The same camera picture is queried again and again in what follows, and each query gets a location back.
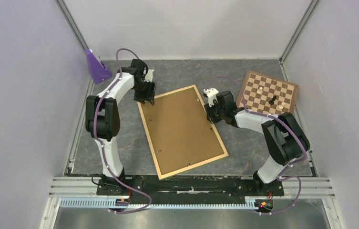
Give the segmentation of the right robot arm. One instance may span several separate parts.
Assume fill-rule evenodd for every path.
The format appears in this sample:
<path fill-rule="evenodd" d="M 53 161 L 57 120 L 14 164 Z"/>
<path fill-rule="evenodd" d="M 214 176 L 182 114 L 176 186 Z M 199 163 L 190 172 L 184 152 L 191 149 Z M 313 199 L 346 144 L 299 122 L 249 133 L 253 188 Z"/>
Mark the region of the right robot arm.
<path fill-rule="evenodd" d="M 224 120 L 233 127 L 263 134 L 269 157 L 253 174 L 252 187 L 257 194 L 266 194 L 286 167 L 307 158 L 310 142 L 290 112 L 264 114 L 238 107 L 230 91 L 219 92 L 215 88 L 204 89 L 203 96 L 208 100 L 204 108 L 210 123 Z"/>

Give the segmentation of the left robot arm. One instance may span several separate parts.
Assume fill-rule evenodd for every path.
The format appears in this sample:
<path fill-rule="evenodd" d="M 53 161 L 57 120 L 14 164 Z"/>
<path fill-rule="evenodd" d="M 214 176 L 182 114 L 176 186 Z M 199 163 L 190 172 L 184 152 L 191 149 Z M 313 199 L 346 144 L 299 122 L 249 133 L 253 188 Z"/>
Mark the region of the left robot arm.
<path fill-rule="evenodd" d="M 85 128 L 95 140 L 103 163 L 98 186 L 109 188 L 116 195 L 127 188 L 117 135 L 121 127 L 118 105 L 130 90 L 134 91 L 135 101 L 155 104 L 153 71 L 141 59 L 132 59 L 130 66 L 119 69 L 115 79 L 103 91 L 86 98 Z"/>

